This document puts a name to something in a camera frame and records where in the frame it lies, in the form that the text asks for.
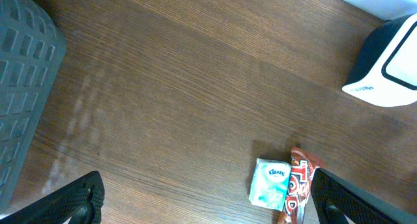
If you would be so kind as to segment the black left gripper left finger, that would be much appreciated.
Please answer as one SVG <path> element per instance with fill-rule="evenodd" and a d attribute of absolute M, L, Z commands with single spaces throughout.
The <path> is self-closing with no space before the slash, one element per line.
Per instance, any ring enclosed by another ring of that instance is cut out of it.
<path fill-rule="evenodd" d="M 100 173 L 91 171 L 1 219 L 1 224 L 100 224 L 104 198 L 105 189 Z"/>

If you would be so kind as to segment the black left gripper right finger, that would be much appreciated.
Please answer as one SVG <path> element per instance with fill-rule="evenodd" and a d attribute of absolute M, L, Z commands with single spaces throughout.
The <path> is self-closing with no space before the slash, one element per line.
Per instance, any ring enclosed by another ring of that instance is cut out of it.
<path fill-rule="evenodd" d="M 416 216 L 325 169 L 315 171 L 311 196 L 320 223 L 416 223 Z"/>

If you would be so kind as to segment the red snack packet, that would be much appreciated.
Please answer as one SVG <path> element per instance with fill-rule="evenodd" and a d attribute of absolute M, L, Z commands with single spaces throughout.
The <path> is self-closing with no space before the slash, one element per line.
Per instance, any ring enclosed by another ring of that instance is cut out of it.
<path fill-rule="evenodd" d="M 289 187 L 278 224 L 303 224 L 315 170 L 324 165 L 322 159 L 301 148 L 291 149 Z"/>

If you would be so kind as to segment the small teal tissue pack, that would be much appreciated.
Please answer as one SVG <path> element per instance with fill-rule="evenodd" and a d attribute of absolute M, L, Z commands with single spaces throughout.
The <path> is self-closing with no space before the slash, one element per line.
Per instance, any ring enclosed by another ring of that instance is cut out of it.
<path fill-rule="evenodd" d="M 257 158 L 250 186 L 252 205 L 282 211 L 289 186 L 291 166 L 284 161 Z"/>

